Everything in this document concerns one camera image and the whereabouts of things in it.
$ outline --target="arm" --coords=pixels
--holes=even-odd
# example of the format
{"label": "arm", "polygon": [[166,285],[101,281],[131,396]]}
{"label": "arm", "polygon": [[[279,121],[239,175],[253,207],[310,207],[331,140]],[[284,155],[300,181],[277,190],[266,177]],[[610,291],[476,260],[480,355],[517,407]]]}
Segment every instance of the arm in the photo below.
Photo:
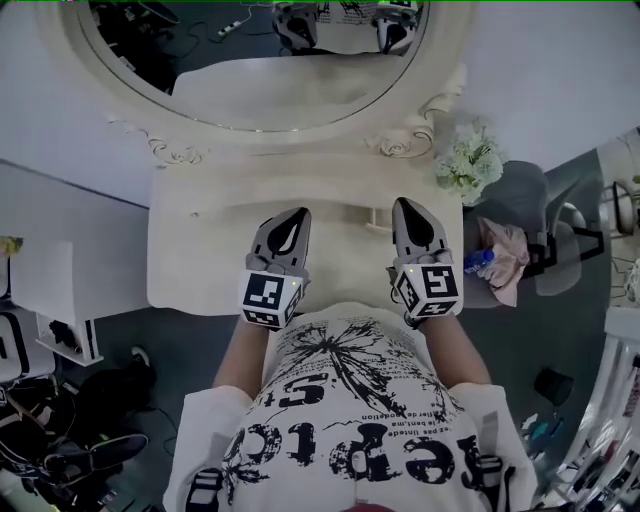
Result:
{"label": "arm", "polygon": [[418,328],[427,339],[431,361],[440,381],[456,384],[491,384],[487,367],[455,316],[430,318]]}
{"label": "arm", "polygon": [[254,400],[262,389],[262,366],[268,341],[269,331],[265,327],[239,318],[213,387],[233,386]]}

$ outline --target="white t-shirt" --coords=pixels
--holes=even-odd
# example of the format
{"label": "white t-shirt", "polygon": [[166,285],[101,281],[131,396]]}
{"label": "white t-shirt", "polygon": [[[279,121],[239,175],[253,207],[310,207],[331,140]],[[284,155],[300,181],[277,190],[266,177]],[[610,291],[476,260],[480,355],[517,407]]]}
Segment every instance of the white t-shirt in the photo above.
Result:
{"label": "white t-shirt", "polygon": [[530,508],[535,473],[504,390],[447,390],[394,313],[346,303],[295,318],[270,340],[264,382],[253,402],[229,386],[185,398],[168,512]]}

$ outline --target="mirror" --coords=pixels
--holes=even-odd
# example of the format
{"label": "mirror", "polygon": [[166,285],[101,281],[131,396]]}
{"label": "mirror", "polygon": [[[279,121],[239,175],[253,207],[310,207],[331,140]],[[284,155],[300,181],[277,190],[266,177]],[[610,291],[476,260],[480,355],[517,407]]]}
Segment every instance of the mirror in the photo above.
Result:
{"label": "mirror", "polygon": [[148,99],[223,128],[287,132],[388,91],[422,41],[429,3],[102,1],[78,5],[78,17],[102,61]]}

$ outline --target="white flower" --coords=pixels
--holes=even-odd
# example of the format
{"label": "white flower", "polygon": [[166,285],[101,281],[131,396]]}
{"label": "white flower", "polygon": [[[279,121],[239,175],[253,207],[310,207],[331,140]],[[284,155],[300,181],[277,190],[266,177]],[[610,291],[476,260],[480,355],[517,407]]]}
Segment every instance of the white flower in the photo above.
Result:
{"label": "white flower", "polygon": [[445,154],[436,161],[436,179],[442,188],[462,196],[464,204],[473,204],[484,187],[502,176],[504,157],[487,127],[479,120],[456,126]]}

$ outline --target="pink cloth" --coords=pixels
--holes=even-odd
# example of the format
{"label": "pink cloth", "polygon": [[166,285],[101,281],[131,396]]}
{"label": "pink cloth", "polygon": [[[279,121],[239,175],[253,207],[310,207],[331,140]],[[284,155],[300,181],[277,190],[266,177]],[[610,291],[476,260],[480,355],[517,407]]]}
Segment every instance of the pink cloth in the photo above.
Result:
{"label": "pink cloth", "polygon": [[489,281],[491,291],[502,304],[516,307],[518,281],[529,263],[527,236],[522,228],[502,226],[484,217],[478,217],[482,247],[493,249],[490,265],[480,269],[478,276]]}

